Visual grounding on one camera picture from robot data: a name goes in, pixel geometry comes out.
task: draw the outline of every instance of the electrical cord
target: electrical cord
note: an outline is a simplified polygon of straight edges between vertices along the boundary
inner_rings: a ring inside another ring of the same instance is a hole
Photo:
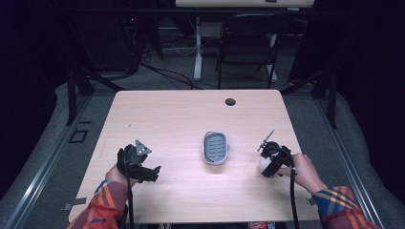
[[[130,161],[128,159],[128,154],[125,154],[124,157],[124,166],[125,166],[125,177],[127,179],[127,185],[128,185],[128,214],[129,214],[129,224],[130,228],[134,229],[134,203],[133,203],[133,196],[134,194],[132,193],[132,186],[131,186],[131,179],[130,179],[130,174],[131,171],[129,171],[129,168],[127,164],[129,164]]]
[[[164,69],[155,68],[155,67],[152,67],[152,66],[144,64],[144,63],[140,63],[140,65],[147,68],[147,69],[149,69],[149,70],[151,70],[151,71],[153,71],[153,72],[159,73],[160,75],[165,77],[177,89],[179,89],[179,87],[177,85],[175,85],[170,79],[177,80],[180,83],[183,83],[185,85],[190,86],[190,90],[193,90],[193,89],[202,90],[203,89],[203,88],[195,86],[187,76],[185,76],[185,75],[183,75],[181,73],[173,72],[173,71],[170,71],[170,70],[164,70]]]
[[[291,198],[291,208],[292,208],[292,217],[294,218],[294,227],[295,229],[299,229],[298,224],[298,215],[297,215],[297,207],[295,205],[295,194],[294,194],[294,184],[295,184],[295,176],[297,175],[294,160],[291,155],[289,155],[289,159],[291,160],[291,176],[290,176],[290,183],[289,183],[289,196]]]

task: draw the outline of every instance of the human hand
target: human hand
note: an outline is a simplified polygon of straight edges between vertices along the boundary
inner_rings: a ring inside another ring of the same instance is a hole
[[[127,178],[119,171],[116,164],[105,174],[105,178],[127,185]],[[136,179],[130,178],[131,187],[134,187],[137,182]]]
[[[324,182],[322,182],[321,178],[319,178],[315,167],[313,166],[312,162],[306,155],[303,154],[292,155],[292,159],[294,160],[294,165],[297,174],[295,176],[295,183],[307,189],[307,191],[312,195],[320,190],[328,188],[328,186],[326,186]],[[280,170],[277,171],[277,174],[286,175],[290,177],[291,168],[290,167],[280,168]]]

